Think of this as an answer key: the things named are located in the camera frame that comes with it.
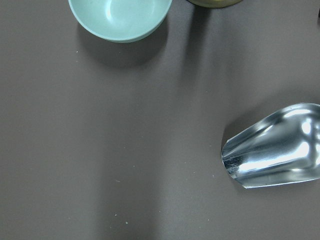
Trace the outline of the mint green bowl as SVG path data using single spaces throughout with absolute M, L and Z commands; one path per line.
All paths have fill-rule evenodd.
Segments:
M 171 0 L 70 0 L 77 22 L 89 33 L 113 43 L 133 43 L 164 21 Z

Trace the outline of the metal scoop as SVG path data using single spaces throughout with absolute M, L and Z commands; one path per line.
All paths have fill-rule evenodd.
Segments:
M 297 103 L 228 139 L 222 163 L 245 189 L 320 178 L 320 106 Z

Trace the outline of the wooden cup stand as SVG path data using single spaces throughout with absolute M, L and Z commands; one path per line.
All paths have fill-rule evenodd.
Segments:
M 204 8 L 225 8 L 240 3 L 242 0 L 188 0 L 188 2 Z

